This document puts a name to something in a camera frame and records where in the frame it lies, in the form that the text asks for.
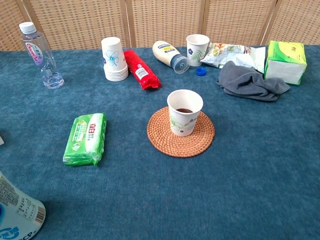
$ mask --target woven wall panel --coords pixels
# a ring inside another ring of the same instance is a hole
[[[320,44],[320,0],[282,0],[265,39]]]
[[[30,3],[52,49],[100,49],[101,40],[110,36],[120,38],[122,46],[126,46],[122,22],[126,12],[119,0],[30,0]]]
[[[203,0],[131,0],[136,47],[152,47],[158,40],[166,41],[173,46],[186,46],[186,37],[199,32],[203,9]]]
[[[19,24],[24,19],[14,0],[0,0],[0,51],[19,51],[24,47],[20,41]]]
[[[203,33],[210,42],[259,45],[273,0],[207,0],[208,14]]]

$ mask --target red snack package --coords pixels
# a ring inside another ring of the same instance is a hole
[[[157,76],[151,71],[148,65],[133,50],[124,51],[125,61],[128,64],[130,72],[140,83],[142,90],[148,88],[160,88],[161,82]]]

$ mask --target gray cloth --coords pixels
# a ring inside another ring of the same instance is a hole
[[[266,102],[276,101],[290,89],[281,78],[264,79],[253,67],[237,66],[233,61],[223,66],[217,84],[226,94]]]

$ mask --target woven coaster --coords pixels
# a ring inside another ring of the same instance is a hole
[[[166,106],[152,115],[146,132],[152,145],[160,152],[187,158],[207,150],[214,139],[215,127],[210,118],[201,111],[193,132],[188,136],[177,136],[170,129],[169,108]]]

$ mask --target green package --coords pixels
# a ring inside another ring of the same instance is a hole
[[[74,119],[63,155],[68,166],[97,165],[105,147],[107,118],[103,113],[82,115]]]
[[[264,78],[281,78],[287,84],[300,85],[306,67],[303,43],[270,41]]]

